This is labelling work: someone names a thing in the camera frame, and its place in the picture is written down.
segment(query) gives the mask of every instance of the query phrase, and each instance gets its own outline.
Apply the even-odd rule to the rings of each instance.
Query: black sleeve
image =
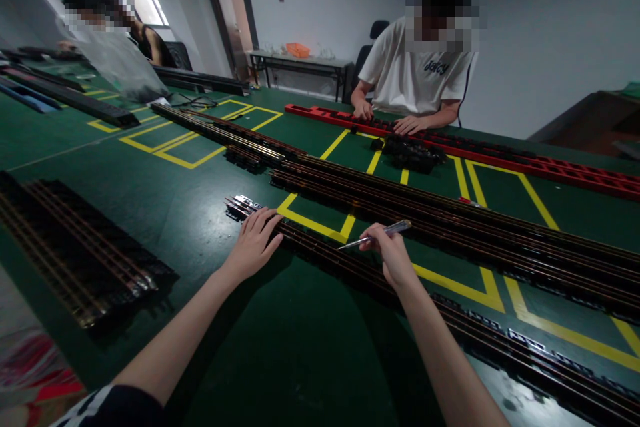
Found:
[[[107,386],[82,399],[51,427],[157,427],[164,425],[160,402],[136,387]]]

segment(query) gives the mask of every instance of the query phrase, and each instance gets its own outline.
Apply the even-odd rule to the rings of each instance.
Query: hand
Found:
[[[407,253],[405,242],[402,240],[402,235],[396,232],[389,236],[383,230],[384,228],[384,225],[373,224],[366,229],[360,235],[360,238],[371,236],[375,238],[375,242],[360,244],[360,250],[375,249],[382,255],[382,268],[385,279],[396,292],[398,289],[410,286],[415,282],[420,283]]]
[[[353,112],[353,116],[363,120],[372,120],[373,119],[373,107],[366,100],[361,100],[358,102],[358,105],[355,106],[355,111]]]
[[[421,130],[429,128],[429,117],[414,117],[409,115],[400,120],[395,121],[393,133],[398,135],[413,135]]]
[[[281,215],[276,215],[267,222],[275,212],[267,208],[260,209],[253,212],[242,224],[238,240],[221,267],[230,270],[239,282],[260,270],[282,242],[283,235],[277,234],[267,245],[271,232],[282,218]]]

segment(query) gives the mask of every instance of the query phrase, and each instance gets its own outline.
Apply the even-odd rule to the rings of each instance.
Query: forearm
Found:
[[[351,94],[351,104],[354,107],[357,107],[361,102],[366,101],[366,95],[365,92],[359,88],[356,88],[355,90],[353,90],[353,93]]]
[[[229,268],[218,269],[112,384],[138,387],[165,405],[215,314],[237,284]]]
[[[453,123],[458,118],[458,114],[453,110],[442,109],[426,118],[428,121],[427,128],[441,128]]]
[[[420,281],[398,294],[448,427],[508,426]]]

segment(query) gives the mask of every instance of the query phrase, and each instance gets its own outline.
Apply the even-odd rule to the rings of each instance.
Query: workbench surface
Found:
[[[86,73],[73,64],[48,71],[72,79]],[[124,102],[104,80],[81,82],[89,86],[87,95],[130,109],[141,125],[123,131],[72,108],[41,115],[0,95],[0,169],[20,182],[61,180],[179,276],[101,332],[88,332],[0,228],[0,262],[88,389],[108,383],[222,264],[239,229],[225,215],[225,197],[242,194],[279,207],[293,220],[338,239],[353,240],[365,228],[360,220],[352,222],[343,213],[270,186],[267,173],[252,175],[227,162],[223,147],[147,107]],[[208,96],[219,102],[209,115],[242,113],[239,125],[312,155],[640,252],[638,203],[457,158],[429,176],[402,173],[369,149],[370,137],[284,113],[288,103],[343,111],[347,105],[274,89],[248,97]],[[640,175],[631,162],[448,130]],[[429,290],[640,390],[640,330],[635,326],[416,242],[407,241],[407,247]],[[506,373],[471,361],[514,425],[584,425]],[[171,425],[189,426],[442,423],[406,320],[285,250],[222,307],[167,411],[175,419]]]

